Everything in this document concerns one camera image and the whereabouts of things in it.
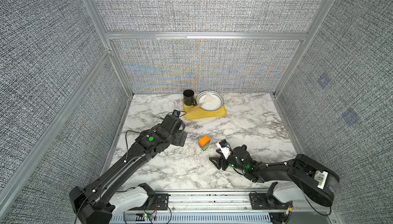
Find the dark green lego brick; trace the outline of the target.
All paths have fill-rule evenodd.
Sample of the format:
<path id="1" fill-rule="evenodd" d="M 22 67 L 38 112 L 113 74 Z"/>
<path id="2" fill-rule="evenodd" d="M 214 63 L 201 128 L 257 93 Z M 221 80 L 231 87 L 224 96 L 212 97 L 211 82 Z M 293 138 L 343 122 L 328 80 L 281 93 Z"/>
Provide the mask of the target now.
<path id="1" fill-rule="evenodd" d="M 205 145 L 205 146 L 201 146 L 201 149 L 202 149 L 203 151 L 206 151 L 206 150 L 208 149 L 208 147 L 209 147 L 209 145 L 207 144 L 207 145 Z"/>

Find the orange lego brick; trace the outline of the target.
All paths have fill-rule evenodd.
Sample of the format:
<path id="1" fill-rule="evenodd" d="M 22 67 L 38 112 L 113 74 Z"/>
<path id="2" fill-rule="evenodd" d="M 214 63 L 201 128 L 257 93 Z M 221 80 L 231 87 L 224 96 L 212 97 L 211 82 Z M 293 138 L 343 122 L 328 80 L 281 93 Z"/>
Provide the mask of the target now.
<path id="1" fill-rule="evenodd" d="M 204 136 L 199 140 L 199 146 L 200 147 L 205 147 L 210 143 L 210 138 L 208 136 Z"/>

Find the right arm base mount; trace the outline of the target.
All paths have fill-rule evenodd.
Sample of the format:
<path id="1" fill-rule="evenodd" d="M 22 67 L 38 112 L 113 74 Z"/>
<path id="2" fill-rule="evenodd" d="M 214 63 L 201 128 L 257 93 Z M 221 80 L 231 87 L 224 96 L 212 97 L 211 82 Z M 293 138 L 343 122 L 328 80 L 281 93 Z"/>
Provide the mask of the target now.
<path id="1" fill-rule="evenodd" d="M 286 210 L 289 208 L 289 202 L 280 202 L 274 196 L 266 196 L 266 193 L 249 193 L 252 210 Z"/>

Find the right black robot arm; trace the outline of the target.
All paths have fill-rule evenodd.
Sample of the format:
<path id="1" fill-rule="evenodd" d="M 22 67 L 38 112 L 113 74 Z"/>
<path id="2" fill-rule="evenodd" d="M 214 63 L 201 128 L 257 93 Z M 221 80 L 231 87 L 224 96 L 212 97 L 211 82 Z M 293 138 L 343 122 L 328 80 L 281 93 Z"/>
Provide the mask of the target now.
<path id="1" fill-rule="evenodd" d="M 333 205 L 340 177 L 310 157 L 297 154 L 294 159 L 287 161 L 263 163 L 252 159 L 246 145 L 229 151 L 229 155 L 225 157 L 224 152 L 217 149 L 220 156 L 210 157 L 210 162 L 219 170 L 233 168 L 253 183 L 293 182 L 313 202 L 325 207 Z"/>

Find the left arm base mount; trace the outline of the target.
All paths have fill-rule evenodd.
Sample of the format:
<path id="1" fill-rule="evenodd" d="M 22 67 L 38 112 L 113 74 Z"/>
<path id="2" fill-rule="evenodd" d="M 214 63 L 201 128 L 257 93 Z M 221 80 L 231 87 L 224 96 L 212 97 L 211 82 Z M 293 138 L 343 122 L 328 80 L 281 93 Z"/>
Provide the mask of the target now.
<path id="1" fill-rule="evenodd" d="M 168 209 L 169 194 L 158 194 L 149 196 L 147 199 L 146 210 L 163 210 Z"/>

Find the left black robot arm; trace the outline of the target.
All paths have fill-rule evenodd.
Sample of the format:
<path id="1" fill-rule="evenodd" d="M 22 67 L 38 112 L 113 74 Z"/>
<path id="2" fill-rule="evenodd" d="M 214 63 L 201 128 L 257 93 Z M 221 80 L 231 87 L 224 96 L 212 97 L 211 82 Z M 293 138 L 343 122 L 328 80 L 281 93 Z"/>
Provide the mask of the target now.
<path id="1" fill-rule="evenodd" d="M 124 156 L 98 179 L 70 191 L 76 219 L 83 224 L 108 224 L 113 215 L 153 204 L 155 192 L 148 184 L 140 184 L 130 192 L 119 192 L 119 188 L 170 145 L 184 146 L 187 138 L 184 129 L 180 111 L 174 110 L 161 123 L 140 132 Z"/>

